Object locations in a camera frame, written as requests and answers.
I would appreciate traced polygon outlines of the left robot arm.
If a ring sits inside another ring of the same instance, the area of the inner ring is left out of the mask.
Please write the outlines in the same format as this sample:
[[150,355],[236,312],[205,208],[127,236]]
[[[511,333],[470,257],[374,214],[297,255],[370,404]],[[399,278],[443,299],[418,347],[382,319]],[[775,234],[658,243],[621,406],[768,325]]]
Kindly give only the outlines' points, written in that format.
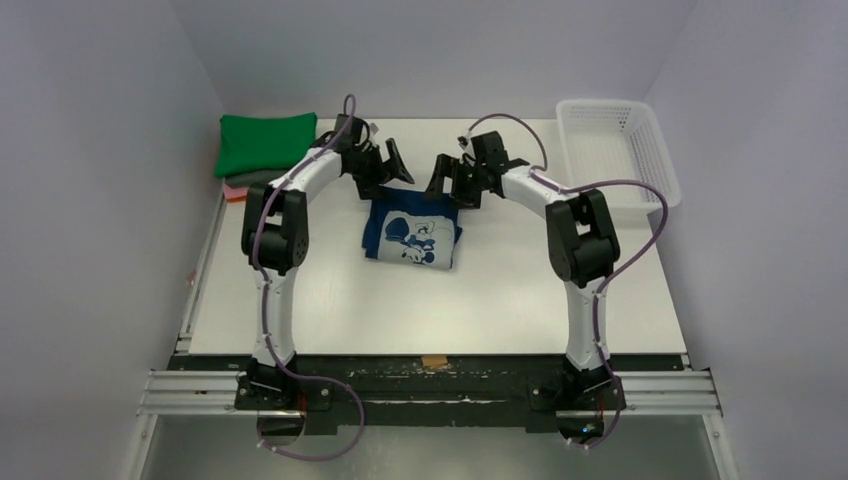
[[293,339],[294,289],[310,246],[308,208],[338,178],[350,176],[363,200],[376,199],[392,180],[414,181],[394,138],[383,146],[375,126],[352,114],[337,117],[304,158],[281,177],[249,188],[241,249],[258,290],[255,346],[237,377],[238,410],[284,410],[301,398],[303,375]]

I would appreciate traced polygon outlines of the blue t-shirt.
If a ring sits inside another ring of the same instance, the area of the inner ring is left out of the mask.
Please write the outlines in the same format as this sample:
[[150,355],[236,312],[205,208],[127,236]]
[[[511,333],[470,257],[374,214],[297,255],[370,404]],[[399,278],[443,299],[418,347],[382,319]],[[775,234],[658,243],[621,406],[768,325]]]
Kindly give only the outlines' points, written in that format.
[[419,191],[383,187],[370,204],[364,256],[381,262],[450,270],[463,229],[446,194],[427,200]]

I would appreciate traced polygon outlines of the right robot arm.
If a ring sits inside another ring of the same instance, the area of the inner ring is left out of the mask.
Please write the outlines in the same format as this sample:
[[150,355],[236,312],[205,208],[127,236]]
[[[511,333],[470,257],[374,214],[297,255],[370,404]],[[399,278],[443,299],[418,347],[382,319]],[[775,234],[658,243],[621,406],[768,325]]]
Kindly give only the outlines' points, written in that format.
[[478,209],[483,193],[515,202],[545,222],[549,263],[564,284],[569,333],[561,395],[584,407],[610,385],[605,287],[620,244],[604,194],[565,187],[506,151],[496,131],[458,140],[459,157],[437,156],[424,196],[446,194],[459,209]]

